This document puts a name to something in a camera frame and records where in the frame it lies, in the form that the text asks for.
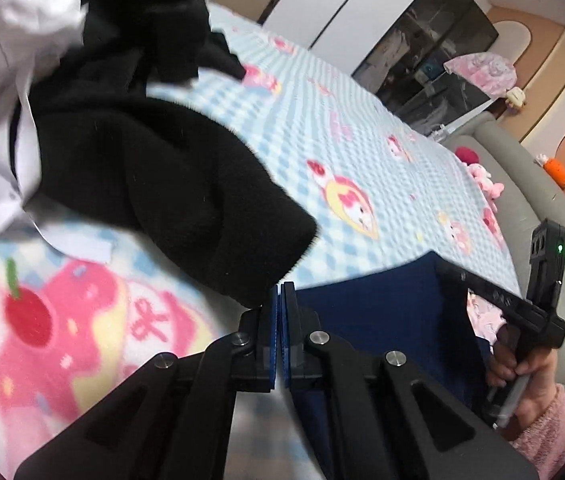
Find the orange carrot toy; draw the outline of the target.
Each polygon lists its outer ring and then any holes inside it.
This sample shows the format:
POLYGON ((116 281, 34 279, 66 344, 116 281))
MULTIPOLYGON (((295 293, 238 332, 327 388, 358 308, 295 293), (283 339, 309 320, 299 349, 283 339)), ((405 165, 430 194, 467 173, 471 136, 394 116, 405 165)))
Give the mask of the orange carrot toy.
POLYGON ((559 159, 545 154, 538 154, 535 157, 535 162, 547 172, 548 176, 555 181, 559 188, 565 190, 565 166, 559 159))

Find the blue checkered cartoon blanket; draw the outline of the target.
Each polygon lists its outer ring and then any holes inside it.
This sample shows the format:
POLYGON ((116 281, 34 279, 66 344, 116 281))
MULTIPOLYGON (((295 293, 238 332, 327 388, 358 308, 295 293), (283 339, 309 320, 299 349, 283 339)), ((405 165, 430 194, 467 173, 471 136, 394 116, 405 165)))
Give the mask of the blue checkered cartoon blanket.
MULTIPOLYGON (((236 154, 215 181, 237 217, 230 255, 264 266, 291 214, 317 234, 288 280, 301 288, 401 266, 436 252, 519 290, 483 192, 458 158, 389 113, 308 51, 221 6, 212 26, 247 67, 201 70, 188 87, 153 84, 225 126, 236 154)), ((40 197, 0 236, 0 475, 156 353, 190 356, 232 332, 241 307, 179 268, 138 228, 40 197)))

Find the pink plush toy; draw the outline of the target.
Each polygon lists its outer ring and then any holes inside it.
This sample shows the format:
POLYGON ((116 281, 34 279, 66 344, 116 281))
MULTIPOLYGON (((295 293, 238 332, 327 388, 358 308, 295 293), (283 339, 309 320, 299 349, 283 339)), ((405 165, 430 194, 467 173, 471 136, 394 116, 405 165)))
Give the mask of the pink plush toy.
POLYGON ((471 148, 459 146, 455 150, 455 155, 467 167, 475 183, 479 185, 488 205, 493 211, 497 211, 496 200, 503 194, 505 185, 491 180, 491 173, 480 163, 479 155, 471 148))

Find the white wardrobe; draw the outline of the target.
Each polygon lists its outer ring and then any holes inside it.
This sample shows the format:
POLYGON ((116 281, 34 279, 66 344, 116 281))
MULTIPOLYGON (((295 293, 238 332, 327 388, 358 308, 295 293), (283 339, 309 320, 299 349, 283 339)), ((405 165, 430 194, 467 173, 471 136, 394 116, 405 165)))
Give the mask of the white wardrobe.
POLYGON ((279 0, 264 28, 351 75, 415 0, 279 0))

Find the dark glass cabinet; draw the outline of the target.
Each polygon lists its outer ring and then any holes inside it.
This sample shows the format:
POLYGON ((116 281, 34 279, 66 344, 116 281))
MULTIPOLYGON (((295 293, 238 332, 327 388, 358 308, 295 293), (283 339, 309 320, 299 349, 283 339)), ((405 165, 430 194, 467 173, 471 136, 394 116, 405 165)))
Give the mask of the dark glass cabinet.
POLYGON ((497 37, 474 0, 415 0, 353 78, 389 112, 430 136, 488 102, 485 93, 448 73, 444 64, 487 51, 497 37))

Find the navy blue sweater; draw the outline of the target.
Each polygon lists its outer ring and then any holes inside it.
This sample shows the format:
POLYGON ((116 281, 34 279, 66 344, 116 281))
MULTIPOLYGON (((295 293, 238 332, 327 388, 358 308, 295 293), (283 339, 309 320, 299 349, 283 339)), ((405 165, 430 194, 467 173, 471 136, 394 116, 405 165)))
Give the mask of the navy blue sweater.
MULTIPOLYGON (((444 276, 440 262, 431 253, 389 271, 296 289, 296 295, 323 330, 371 356, 401 353, 483 422, 488 344, 470 323, 467 287, 444 276)), ((311 400, 292 400, 311 445, 301 418, 311 400)))

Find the black fleece garment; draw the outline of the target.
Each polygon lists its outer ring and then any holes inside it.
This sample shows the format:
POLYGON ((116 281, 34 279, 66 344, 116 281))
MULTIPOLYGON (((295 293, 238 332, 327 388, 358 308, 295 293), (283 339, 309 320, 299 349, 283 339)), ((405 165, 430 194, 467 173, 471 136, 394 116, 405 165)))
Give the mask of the black fleece garment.
POLYGON ((42 192, 80 214, 145 233, 200 284, 260 306, 307 252, 314 218, 238 136, 147 96, 203 68, 246 69, 205 0, 81 0, 83 43, 34 84, 42 192))

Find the white garment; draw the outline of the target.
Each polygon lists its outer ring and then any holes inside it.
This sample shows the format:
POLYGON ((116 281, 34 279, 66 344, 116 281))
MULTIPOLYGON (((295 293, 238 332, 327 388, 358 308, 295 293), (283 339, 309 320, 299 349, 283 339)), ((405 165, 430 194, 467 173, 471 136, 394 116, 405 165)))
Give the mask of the white garment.
POLYGON ((0 234, 32 219, 42 182, 32 84, 82 44, 86 13, 81 0, 0 0, 0 234))

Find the pink patterned cloth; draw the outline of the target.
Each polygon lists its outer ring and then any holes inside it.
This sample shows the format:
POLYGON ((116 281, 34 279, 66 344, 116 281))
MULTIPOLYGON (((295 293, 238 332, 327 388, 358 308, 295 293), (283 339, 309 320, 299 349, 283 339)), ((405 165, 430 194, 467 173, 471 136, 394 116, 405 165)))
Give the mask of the pink patterned cloth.
POLYGON ((468 81, 491 99, 502 98, 517 85, 517 71, 513 64, 493 52, 479 52, 457 56, 444 63, 449 74, 468 81))

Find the small cream figurine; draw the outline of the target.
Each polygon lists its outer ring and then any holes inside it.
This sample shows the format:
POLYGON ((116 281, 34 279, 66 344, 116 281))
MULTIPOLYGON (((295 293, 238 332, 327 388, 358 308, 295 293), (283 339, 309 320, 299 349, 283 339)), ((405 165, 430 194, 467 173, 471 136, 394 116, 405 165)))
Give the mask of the small cream figurine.
POLYGON ((526 94, 519 87, 513 87, 506 92, 505 100, 507 107, 516 112, 521 112, 526 104, 526 94))

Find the grey padded bed frame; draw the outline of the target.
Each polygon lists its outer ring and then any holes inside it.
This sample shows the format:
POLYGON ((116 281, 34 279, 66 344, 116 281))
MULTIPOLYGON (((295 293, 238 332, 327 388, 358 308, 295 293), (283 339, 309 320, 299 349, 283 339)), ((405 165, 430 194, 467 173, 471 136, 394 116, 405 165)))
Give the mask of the grey padded bed frame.
MULTIPOLYGON (((505 185, 503 195, 496 200, 496 218, 520 288, 526 290, 531 272, 532 232, 545 219, 565 226, 565 194, 491 114, 474 117, 447 136, 442 144, 450 151, 461 146, 471 148, 479 155, 480 163, 491 173, 491 178, 505 185)), ((565 272, 558 313, 565 319, 565 272)), ((565 387, 565 341, 559 350, 558 382, 565 387)))

